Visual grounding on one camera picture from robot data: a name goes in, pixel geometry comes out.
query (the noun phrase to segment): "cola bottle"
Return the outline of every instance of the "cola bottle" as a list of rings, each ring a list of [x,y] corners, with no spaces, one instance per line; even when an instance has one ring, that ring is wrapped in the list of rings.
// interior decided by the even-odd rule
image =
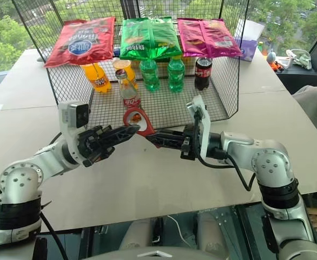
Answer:
[[[120,87],[120,96],[123,99],[125,107],[139,107],[141,98],[133,83],[128,79],[127,73],[124,69],[118,69],[115,72]]]
[[[195,66],[195,88],[203,90],[209,87],[213,61],[210,58],[199,58]]]

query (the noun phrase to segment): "white cable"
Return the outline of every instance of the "white cable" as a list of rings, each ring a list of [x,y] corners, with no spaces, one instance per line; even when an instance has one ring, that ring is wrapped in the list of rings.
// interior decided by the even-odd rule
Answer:
[[[189,246],[189,248],[191,248],[191,245],[182,237],[182,234],[181,234],[181,230],[180,230],[180,226],[179,226],[178,221],[176,221],[175,218],[171,217],[170,215],[167,215],[167,217],[171,218],[171,219],[175,222],[176,227],[178,228],[178,231],[179,231],[179,235],[180,235],[181,240],[183,240],[183,242],[184,242],[185,244],[187,244],[187,245]]]

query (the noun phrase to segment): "coca-cola bottle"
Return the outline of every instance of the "coca-cola bottle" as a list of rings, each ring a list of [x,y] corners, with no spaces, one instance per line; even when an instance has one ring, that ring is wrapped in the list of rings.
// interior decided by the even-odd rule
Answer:
[[[118,69],[115,76],[119,81],[120,96],[123,99],[125,107],[139,107],[141,98],[133,83],[127,78],[127,73],[124,69]]]

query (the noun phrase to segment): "green chip bag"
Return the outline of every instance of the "green chip bag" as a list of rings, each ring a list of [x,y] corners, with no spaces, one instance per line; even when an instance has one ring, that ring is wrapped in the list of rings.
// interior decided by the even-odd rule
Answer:
[[[171,17],[122,22],[121,59],[154,60],[181,54]]]

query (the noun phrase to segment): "snack bag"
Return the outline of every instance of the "snack bag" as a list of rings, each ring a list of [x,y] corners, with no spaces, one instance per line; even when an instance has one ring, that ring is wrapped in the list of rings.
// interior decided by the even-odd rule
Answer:
[[[178,18],[184,56],[216,58],[241,56],[241,50],[222,19]]]
[[[182,54],[171,17],[128,19],[122,25],[121,59],[154,60]]]
[[[65,22],[46,68],[64,64],[85,65],[113,57],[115,17]]]

